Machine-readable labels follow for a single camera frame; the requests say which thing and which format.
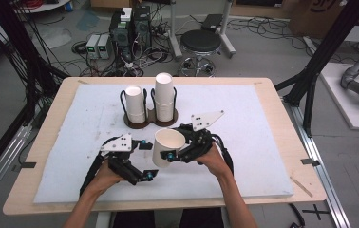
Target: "black stool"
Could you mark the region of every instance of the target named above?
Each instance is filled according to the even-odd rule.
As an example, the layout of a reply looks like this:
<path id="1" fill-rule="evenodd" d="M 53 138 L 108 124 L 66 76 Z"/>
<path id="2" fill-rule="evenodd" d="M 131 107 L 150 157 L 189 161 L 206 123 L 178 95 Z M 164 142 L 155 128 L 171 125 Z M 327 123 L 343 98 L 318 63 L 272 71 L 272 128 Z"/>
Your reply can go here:
<path id="1" fill-rule="evenodd" d="M 207 30 L 190 30 L 181 36 L 180 45 L 182 49 L 195 54 L 196 57 L 186 58 L 180 65 L 179 74 L 181 72 L 189 76 L 191 72 L 195 72 L 194 76 L 200 73 L 211 77 L 215 75 L 215 64 L 203 57 L 218 52 L 221 45 L 218 34 Z"/>

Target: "gray floor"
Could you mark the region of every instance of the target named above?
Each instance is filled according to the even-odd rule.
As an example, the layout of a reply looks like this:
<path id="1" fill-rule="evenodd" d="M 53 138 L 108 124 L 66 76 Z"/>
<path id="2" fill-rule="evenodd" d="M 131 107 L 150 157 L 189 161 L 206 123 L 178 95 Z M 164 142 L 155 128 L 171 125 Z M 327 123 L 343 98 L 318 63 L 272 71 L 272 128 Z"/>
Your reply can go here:
<path id="1" fill-rule="evenodd" d="M 78 59 L 78 56 L 70 51 L 72 44 L 85 40 L 91 32 L 107 31 L 109 21 L 103 17 L 99 19 L 96 15 L 110 16 L 108 13 L 93 13 L 83 8 L 71 13 L 57 9 L 52 13 L 36 14 L 35 18 L 37 22 L 47 23 L 65 17 L 64 20 L 50 25 L 68 28 L 72 34 L 70 43 L 52 50 L 59 61 L 63 62 Z M 190 18 L 179 20 L 178 28 L 187 20 Z M 187 28 L 195 26 L 196 24 L 192 23 L 186 25 Z M 293 40 L 293 44 L 302 49 L 294 48 L 291 40 L 263 38 L 246 28 L 241 30 L 229 28 L 227 34 L 236 49 L 236 55 L 229 59 L 223 51 L 221 55 L 211 57 L 217 65 L 217 77 L 268 77 L 274 84 L 277 84 L 297 74 L 310 60 L 306 50 L 302 48 L 303 44 L 297 40 Z M 357 60 L 359 53 L 348 44 L 344 44 L 339 48 L 335 59 L 339 56 L 344 58 L 349 56 Z M 344 62 L 351 63 L 351 60 L 344 59 Z M 101 61 L 99 66 L 106 64 L 108 64 L 107 61 Z M 179 63 L 174 61 L 154 64 L 144 70 L 144 75 L 155 76 L 163 71 L 177 74 L 178 66 Z M 85 65 L 81 63 L 78 67 L 85 69 Z M 66 70 L 71 75 L 78 75 L 81 71 L 76 66 L 68 66 Z M 284 89 L 279 94 L 284 95 L 287 91 L 288 89 Z M 23 107 L 24 96 L 22 83 L 6 57 L 0 54 L 0 137 Z M 321 80 L 318 80 L 316 89 L 312 134 L 351 227 L 359 227 L 359 131 L 349 129 Z M 28 149 L 22 154 L 22 159 L 27 153 Z M 13 165 L 0 182 L 0 227 L 61 226 L 67 218 L 66 214 L 31 217 L 8 217 L 3 214 L 3 204 L 18 175 L 17 172 L 11 170 Z M 318 202 L 316 205 L 318 210 L 328 211 L 325 202 Z M 300 212 L 313 210 L 312 203 L 298 203 L 296 206 Z M 286 204 L 252 205 L 251 210 L 259 227 L 290 227 L 292 222 L 297 221 L 293 211 Z M 323 214 L 320 219 L 312 213 L 302 213 L 302 215 L 307 227 L 334 227 L 330 215 Z M 176 227 L 179 217 L 180 210 L 157 212 L 159 227 Z M 87 227 L 94 227 L 95 219 L 94 213 Z"/>

